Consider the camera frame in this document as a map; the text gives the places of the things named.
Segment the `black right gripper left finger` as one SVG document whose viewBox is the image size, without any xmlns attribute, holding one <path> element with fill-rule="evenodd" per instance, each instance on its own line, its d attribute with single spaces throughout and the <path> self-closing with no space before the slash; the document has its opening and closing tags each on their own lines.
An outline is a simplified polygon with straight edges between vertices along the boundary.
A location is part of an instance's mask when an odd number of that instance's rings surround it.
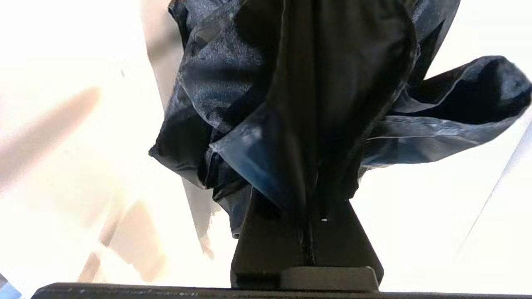
<svg viewBox="0 0 532 299">
<path fill-rule="evenodd" d="M 309 290 L 306 209 L 283 212 L 251 189 L 249 206 L 231 263 L 231 287 L 239 290 Z"/>
</svg>

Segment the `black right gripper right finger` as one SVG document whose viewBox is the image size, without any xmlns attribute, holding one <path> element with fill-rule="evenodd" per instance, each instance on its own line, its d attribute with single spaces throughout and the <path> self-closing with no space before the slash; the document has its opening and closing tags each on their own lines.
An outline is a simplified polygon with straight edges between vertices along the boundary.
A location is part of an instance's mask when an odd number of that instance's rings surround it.
<svg viewBox="0 0 532 299">
<path fill-rule="evenodd" d="M 309 210 L 317 289 L 378 290 L 384 268 L 351 203 L 319 201 Z"/>
</svg>

